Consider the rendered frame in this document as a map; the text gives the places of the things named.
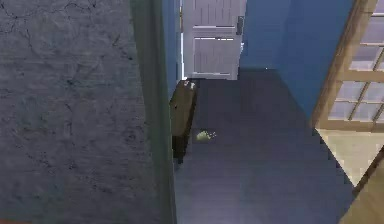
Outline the white panelled room door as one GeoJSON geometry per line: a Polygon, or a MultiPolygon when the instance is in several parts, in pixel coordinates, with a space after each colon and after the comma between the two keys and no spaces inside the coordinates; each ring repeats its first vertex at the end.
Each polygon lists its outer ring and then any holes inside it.
{"type": "Polygon", "coordinates": [[[247,0],[183,0],[184,76],[190,79],[236,80],[242,37],[236,35],[238,16],[247,0]]]}

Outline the wooden framed glass door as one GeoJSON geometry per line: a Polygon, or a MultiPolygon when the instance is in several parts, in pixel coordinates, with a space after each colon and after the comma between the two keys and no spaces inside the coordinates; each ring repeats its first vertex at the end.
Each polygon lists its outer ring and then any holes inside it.
{"type": "Polygon", "coordinates": [[[384,0],[354,0],[311,126],[384,133],[384,0]]]}

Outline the dark brown wooden cabinet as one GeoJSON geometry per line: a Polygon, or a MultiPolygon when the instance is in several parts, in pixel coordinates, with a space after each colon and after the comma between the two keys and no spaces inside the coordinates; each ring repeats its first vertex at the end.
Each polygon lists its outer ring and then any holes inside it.
{"type": "Polygon", "coordinates": [[[184,86],[187,80],[180,80],[169,102],[171,115],[171,134],[173,158],[178,163],[183,162],[188,145],[188,139],[194,110],[196,106],[197,90],[191,90],[184,86]]]}

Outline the pale green crumpled cloth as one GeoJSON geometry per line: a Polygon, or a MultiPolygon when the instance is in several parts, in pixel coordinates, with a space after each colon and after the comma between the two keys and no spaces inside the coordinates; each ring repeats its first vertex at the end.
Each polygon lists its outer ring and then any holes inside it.
{"type": "Polygon", "coordinates": [[[196,135],[197,141],[209,141],[216,137],[215,132],[209,132],[207,130],[201,131],[196,135]]]}

